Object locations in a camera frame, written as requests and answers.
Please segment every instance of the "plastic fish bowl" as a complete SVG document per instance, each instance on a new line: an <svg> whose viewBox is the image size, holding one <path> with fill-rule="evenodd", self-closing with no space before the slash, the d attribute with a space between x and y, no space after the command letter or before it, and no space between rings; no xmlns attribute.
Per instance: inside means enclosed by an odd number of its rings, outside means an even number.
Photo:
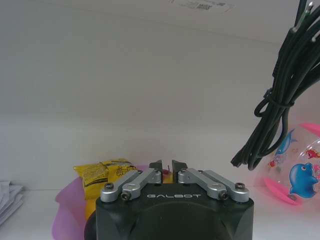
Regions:
<svg viewBox="0 0 320 240"><path fill-rule="evenodd" d="M277 198L301 205L320 190L320 124L303 123L289 129L266 161L263 181Z"/></svg>

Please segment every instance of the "shelf surface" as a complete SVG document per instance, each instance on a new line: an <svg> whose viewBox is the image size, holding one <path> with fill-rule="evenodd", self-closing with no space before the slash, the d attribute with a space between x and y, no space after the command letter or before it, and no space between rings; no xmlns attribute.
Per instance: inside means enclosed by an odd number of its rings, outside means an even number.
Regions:
<svg viewBox="0 0 320 240"><path fill-rule="evenodd" d="M254 240L319 239L320 198L291 206L271 197L265 187L250 187L255 202ZM24 204L0 226L1 240L51 240L58 190L24 192Z"/></svg>

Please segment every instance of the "yellow snack bag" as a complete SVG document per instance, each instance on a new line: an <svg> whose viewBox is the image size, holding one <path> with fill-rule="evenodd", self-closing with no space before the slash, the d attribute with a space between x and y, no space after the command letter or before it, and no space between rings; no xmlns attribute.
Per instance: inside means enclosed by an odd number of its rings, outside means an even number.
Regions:
<svg viewBox="0 0 320 240"><path fill-rule="evenodd" d="M74 166L73 169L82 178L84 198L96 199L100 196L100 190L107 182L115 182L128 171L135 170L129 161L124 158Z"/></svg>

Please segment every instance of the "cartoon fish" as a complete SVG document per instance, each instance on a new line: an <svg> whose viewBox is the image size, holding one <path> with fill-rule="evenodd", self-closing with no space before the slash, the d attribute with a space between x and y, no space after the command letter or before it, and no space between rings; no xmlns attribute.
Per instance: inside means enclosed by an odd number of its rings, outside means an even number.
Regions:
<svg viewBox="0 0 320 240"><path fill-rule="evenodd" d="M312 164L308 162L294 165L290 171L290 183L292 185L290 194L298 194L307 199L312 198L316 194L314 184L318 183L314 177Z"/></svg>
<svg viewBox="0 0 320 240"><path fill-rule="evenodd" d="M283 142L281 143L281 145L277 148L275 155L280 155L280 154L284 154L286 153L286 151L288 150L289 146L291 143L293 142L297 142L297 140L295 140L294 138L292 138L292 133L295 129L292 129L288 135L284 138Z"/></svg>
<svg viewBox="0 0 320 240"><path fill-rule="evenodd" d="M320 158L320 152L317 152L316 150L314 149L309 149L307 151L305 151L305 154L308 155L308 159L312 159L312 158Z"/></svg>

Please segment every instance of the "pink toy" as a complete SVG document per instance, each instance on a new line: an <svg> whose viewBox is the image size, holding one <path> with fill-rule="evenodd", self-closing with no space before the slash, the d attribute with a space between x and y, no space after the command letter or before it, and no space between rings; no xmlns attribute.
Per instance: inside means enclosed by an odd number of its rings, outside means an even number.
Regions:
<svg viewBox="0 0 320 240"><path fill-rule="evenodd" d="M290 129L282 144L269 156L263 181L274 196L301 205L319 191L319 137L319 124L300 124Z"/></svg>
<svg viewBox="0 0 320 240"><path fill-rule="evenodd" d="M85 193L80 177L56 196L59 209L52 225L54 240L83 240L85 219Z"/></svg>

